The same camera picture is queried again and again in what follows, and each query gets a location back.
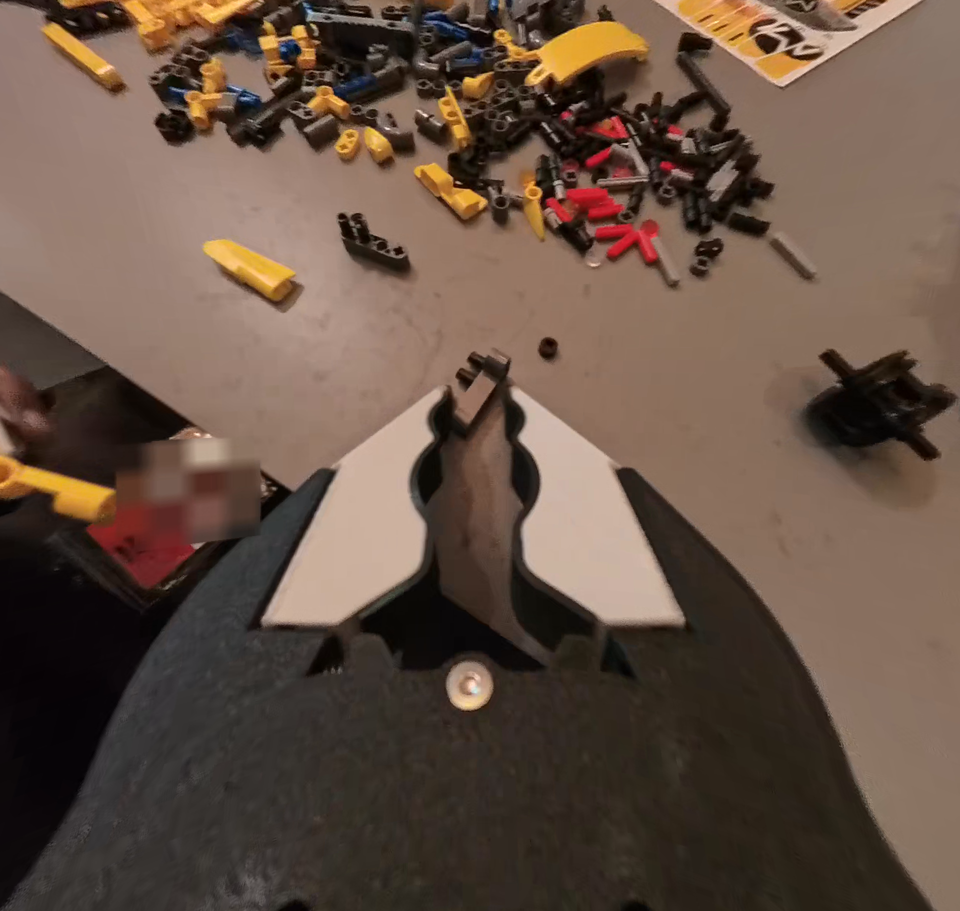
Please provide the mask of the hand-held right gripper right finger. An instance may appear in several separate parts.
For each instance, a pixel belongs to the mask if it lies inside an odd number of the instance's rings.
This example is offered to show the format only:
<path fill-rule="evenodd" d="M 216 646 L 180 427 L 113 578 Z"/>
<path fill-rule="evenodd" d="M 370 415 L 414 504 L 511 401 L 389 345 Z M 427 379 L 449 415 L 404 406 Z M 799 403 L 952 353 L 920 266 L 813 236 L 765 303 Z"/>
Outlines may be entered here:
<path fill-rule="evenodd" d="M 621 482 L 624 467 L 528 392 L 507 401 L 513 559 L 533 592 L 603 630 L 686 618 Z"/>

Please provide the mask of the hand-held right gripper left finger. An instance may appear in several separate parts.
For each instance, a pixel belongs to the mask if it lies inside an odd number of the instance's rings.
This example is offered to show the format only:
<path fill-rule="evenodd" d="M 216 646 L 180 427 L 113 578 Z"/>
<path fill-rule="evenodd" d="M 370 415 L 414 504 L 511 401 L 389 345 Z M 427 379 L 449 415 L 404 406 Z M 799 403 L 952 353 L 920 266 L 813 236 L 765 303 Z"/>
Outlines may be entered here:
<path fill-rule="evenodd" d="M 426 575 L 427 507 L 442 486 L 451 412 L 450 387 L 432 389 L 334 465 L 263 627 L 339 628 Z"/>

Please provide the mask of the grey angled beam with pins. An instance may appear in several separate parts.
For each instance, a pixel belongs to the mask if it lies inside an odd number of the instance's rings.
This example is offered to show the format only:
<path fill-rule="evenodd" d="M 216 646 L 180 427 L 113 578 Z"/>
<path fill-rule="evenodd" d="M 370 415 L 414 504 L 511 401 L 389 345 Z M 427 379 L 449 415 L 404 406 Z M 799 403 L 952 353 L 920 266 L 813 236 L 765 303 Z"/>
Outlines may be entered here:
<path fill-rule="evenodd" d="M 496 348 L 488 353 L 471 352 L 466 364 L 458 368 L 456 379 L 461 392 L 453 408 L 453 429 L 462 438 L 469 437 L 485 409 L 507 381 L 512 359 Z"/>

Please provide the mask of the red badge holder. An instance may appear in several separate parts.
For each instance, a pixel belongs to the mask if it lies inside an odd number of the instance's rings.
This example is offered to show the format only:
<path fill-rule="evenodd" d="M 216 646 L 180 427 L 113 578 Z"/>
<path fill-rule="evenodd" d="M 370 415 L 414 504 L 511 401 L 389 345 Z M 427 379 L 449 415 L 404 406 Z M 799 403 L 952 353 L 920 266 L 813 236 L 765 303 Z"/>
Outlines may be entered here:
<path fill-rule="evenodd" d="M 58 529 L 56 562 L 145 612 L 196 583 L 290 495 L 228 439 L 188 426 L 118 455 L 112 521 Z"/>

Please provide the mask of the yellow curved wedge piece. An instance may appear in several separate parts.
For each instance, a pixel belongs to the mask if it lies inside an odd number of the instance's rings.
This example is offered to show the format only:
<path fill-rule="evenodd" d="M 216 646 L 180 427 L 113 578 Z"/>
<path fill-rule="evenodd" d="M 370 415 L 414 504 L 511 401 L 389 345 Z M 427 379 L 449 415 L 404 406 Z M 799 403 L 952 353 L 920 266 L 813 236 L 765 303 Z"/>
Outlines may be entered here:
<path fill-rule="evenodd" d="M 232 240 L 207 241 L 202 250 L 234 281 L 274 304 L 286 300 L 296 286 L 293 269 Z"/>

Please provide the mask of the dark grey beam with pins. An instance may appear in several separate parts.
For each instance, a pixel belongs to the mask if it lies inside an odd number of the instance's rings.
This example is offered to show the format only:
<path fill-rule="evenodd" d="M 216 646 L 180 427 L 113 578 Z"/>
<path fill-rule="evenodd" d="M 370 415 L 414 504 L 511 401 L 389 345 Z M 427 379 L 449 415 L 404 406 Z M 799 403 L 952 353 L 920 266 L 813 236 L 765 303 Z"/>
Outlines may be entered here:
<path fill-rule="evenodd" d="M 362 212 L 340 212 L 337 214 L 337 224 L 342 246 L 352 257 L 391 272 L 410 271 L 411 262 L 406 248 L 372 232 Z"/>

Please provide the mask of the black gear axle assembly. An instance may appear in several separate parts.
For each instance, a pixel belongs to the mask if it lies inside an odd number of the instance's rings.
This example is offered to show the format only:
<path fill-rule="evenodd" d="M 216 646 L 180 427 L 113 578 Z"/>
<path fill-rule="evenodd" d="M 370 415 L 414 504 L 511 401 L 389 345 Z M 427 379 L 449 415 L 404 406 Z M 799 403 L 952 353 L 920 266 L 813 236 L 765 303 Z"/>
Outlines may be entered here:
<path fill-rule="evenodd" d="M 811 425 L 843 448 L 872 449 L 897 442 L 921 461 L 940 458 L 926 427 L 958 403 L 958 394 L 918 377 L 918 360 L 908 350 L 856 366 L 830 348 L 819 360 L 834 382 L 807 403 Z"/>

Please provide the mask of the person's torso in dark sweater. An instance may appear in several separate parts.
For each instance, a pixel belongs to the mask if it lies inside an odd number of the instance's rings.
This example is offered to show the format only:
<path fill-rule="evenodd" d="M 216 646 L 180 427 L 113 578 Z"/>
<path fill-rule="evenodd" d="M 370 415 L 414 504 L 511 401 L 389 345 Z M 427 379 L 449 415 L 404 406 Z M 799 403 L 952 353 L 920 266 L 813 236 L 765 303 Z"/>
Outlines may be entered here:
<path fill-rule="evenodd" d="M 64 903 L 73 868 L 109 891 L 145 858 L 148 874 L 186 853 L 164 845 L 169 802 L 210 774 L 185 750 L 237 698 L 262 592 L 235 540 L 144 647 L 145 623 L 113 593 L 66 586 L 2 560 L 2 907 L 27 895 Z"/>

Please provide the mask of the large yellow curved panel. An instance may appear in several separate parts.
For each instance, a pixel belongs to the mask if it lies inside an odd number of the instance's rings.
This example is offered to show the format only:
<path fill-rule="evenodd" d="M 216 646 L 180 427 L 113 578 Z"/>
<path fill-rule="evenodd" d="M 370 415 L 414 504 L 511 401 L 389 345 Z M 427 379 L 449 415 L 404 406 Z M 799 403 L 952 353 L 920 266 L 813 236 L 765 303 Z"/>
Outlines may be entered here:
<path fill-rule="evenodd" d="M 600 65 L 642 62 L 648 55 L 648 42 L 618 21 L 589 22 L 554 37 L 537 49 L 537 63 L 524 84 L 534 89 L 563 87 Z"/>

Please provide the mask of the pile of toy building parts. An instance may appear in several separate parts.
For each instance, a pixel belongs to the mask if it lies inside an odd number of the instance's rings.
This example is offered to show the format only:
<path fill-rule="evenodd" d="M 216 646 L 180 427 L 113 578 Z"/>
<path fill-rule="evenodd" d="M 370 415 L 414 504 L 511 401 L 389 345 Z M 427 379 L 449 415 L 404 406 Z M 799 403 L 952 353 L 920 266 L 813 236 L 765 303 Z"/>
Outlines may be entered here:
<path fill-rule="evenodd" d="M 447 157 L 414 166 L 414 179 L 463 224 L 521 219 L 537 240 L 558 237 L 591 268 L 597 245 L 608 261 L 636 253 L 676 289 L 665 233 L 642 220 L 651 197 L 676 206 L 696 236 L 695 279 L 723 254 L 721 231 L 765 240 L 798 277 L 817 278 L 798 245 L 757 213 L 776 186 L 704 72 L 714 42 L 701 33 L 684 32 L 677 44 L 687 91 L 631 103 L 608 72 L 649 54 L 564 86 L 524 83 L 547 41 L 617 21 L 606 5 L 588 14 L 587 0 L 552 0 L 520 17 L 510 0 L 2 2 L 38 11 L 43 25 L 94 52 L 93 39 L 131 30 L 162 60 L 149 87 L 161 105 L 153 125 L 171 146 L 221 125 L 235 145 L 264 150 L 290 124 L 313 151 L 331 149 L 345 163 L 366 151 L 386 167 L 412 157 L 422 137 Z"/>

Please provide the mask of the long yellow bar piece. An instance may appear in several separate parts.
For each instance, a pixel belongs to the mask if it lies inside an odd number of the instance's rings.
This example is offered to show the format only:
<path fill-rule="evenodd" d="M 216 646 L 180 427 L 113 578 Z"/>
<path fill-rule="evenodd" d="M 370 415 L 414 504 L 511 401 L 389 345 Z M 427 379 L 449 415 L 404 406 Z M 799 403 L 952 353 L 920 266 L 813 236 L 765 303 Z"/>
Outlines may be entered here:
<path fill-rule="evenodd" d="M 78 68 L 100 88 L 110 93 L 118 93 L 126 89 L 126 82 L 114 65 L 67 29 L 48 22 L 43 25 L 41 32 L 56 53 Z"/>

